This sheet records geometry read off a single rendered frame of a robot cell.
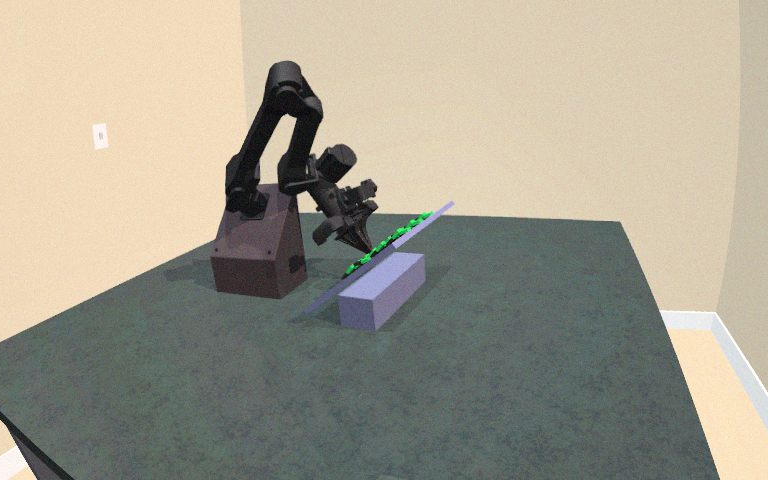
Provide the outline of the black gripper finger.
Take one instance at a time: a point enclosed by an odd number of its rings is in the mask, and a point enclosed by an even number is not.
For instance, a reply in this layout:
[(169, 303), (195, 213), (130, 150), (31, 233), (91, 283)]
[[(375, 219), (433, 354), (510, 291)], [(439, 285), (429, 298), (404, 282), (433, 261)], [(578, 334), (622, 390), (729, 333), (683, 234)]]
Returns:
[(369, 236), (368, 236), (368, 233), (367, 233), (367, 229), (366, 229), (367, 218), (368, 218), (368, 215), (362, 217), (359, 220), (359, 230), (361, 231), (362, 235), (364, 236), (364, 238), (366, 239), (366, 241), (370, 245), (371, 249), (373, 250), (373, 247), (372, 247), (372, 244), (371, 244), (371, 241), (369, 239)]
[(370, 245), (359, 230), (359, 220), (351, 223), (336, 238), (334, 238), (334, 240), (339, 240), (366, 254), (370, 254), (372, 251)]

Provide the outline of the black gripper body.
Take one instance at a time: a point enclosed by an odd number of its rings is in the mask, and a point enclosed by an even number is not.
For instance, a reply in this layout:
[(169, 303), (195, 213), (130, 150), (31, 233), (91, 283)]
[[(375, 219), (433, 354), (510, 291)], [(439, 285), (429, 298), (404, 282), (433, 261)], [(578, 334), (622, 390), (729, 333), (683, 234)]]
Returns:
[(340, 209), (337, 200), (336, 189), (338, 186), (334, 186), (324, 192), (317, 200), (317, 212), (323, 211), (327, 216), (320, 226), (318, 226), (312, 232), (312, 239), (319, 246), (327, 241), (327, 238), (334, 231), (339, 235), (344, 229), (346, 229), (351, 223), (360, 220), (366, 215), (371, 215), (379, 206), (374, 200), (366, 200), (361, 206), (357, 206), (356, 203), (348, 205), (348, 209)]

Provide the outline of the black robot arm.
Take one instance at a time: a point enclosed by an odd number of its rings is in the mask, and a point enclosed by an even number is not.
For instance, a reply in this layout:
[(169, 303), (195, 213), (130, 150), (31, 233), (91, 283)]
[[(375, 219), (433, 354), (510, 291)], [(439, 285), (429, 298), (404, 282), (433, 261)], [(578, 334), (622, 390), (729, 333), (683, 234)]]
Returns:
[[(310, 154), (324, 118), (321, 102), (298, 63), (287, 60), (271, 66), (257, 115), (239, 153), (226, 165), (227, 211), (240, 211), (240, 220), (264, 218), (270, 193), (261, 193), (256, 188), (261, 176), (259, 161), (279, 120), (286, 114), (296, 118), (296, 123), (288, 150), (277, 166), (279, 192), (294, 196), (308, 191), (316, 202), (357, 164), (355, 152), (342, 143), (328, 146), (318, 159), (316, 153)], [(345, 210), (350, 204), (361, 206), (364, 200), (376, 197), (376, 191), (371, 179), (352, 189), (347, 186), (345, 192), (335, 190), (338, 205)]]

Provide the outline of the blue switch panel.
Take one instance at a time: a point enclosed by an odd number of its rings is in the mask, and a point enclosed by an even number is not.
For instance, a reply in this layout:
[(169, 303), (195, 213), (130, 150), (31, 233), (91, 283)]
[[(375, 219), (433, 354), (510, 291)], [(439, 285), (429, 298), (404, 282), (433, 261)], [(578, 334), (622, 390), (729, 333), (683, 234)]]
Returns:
[[(304, 312), (310, 313), (454, 205), (452, 200), (434, 213), (424, 212), (416, 221), (398, 229), (370, 254), (351, 265), (341, 283), (311, 303)], [(337, 295), (341, 326), (376, 332), (425, 282), (424, 254), (392, 253)]]

